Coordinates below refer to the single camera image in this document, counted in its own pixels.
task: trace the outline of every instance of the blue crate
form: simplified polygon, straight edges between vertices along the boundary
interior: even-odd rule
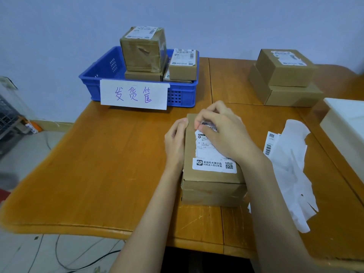
[[[168,57],[173,54],[173,49],[167,49]],[[199,55],[197,52],[197,80],[193,83],[169,82],[167,105],[180,107],[194,107],[196,99],[196,85],[198,83]],[[119,79],[125,80],[125,63],[120,46],[115,46],[94,62],[78,77],[88,88],[91,99],[100,101],[100,80]]]

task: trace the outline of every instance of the person's right arm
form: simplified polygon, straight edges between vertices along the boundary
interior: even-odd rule
[[[201,124],[203,120],[213,122],[217,132]],[[243,171],[262,272],[317,272],[278,187],[272,163],[254,144],[241,118],[217,101],[201,110],[194,125]]]

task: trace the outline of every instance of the wall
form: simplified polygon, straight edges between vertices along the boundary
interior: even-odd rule
[[[0,0],[0,75],[40,119],[73,122],[89,103],[78,75],[133,25],[165,27],[168,48],[257,59],[298,49],[364,70],[364,0]]]

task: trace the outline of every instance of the person's left hand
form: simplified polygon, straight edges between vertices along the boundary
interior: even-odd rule
[[[164,144],[167,154],[166,169],[183,169],[184,163],[184,131],[188,126],[188,119],[176,120],[170,130],[164,136]]]

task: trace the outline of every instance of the wooden table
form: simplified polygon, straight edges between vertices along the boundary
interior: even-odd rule
[[[261,149],[267,132],[281,133],[287,119],[307,124],[312,133],[306,139],[304,172],[312,182],[320,212],[308,221],[311,232],[302,234],[302,239],[318,263],[362,268],[362,183],[347,175],[345,160],[334,160],[328,138],[317,135],[318,121],[307,116],[316,107],[261,104],[247,81],[252,63],[201,58],[194,108],[168,107],[159,112],[91,102],[48,158],[9,196],[1,209],[3,226],[17,233],[128,238],[162,174],[166,131],[176,119],[222,99],[243,119]],[[356,92],[361,83],[354,88],[349,82],[355,78],[346,68],[326,65],[320,68],[316,83],[325,91],[331,83],[341,82],[337,92],[352,92],[353,98],[360,98]],[[179,190],[168,245],[256,257],[248,201],[235,209],[184,206]]]

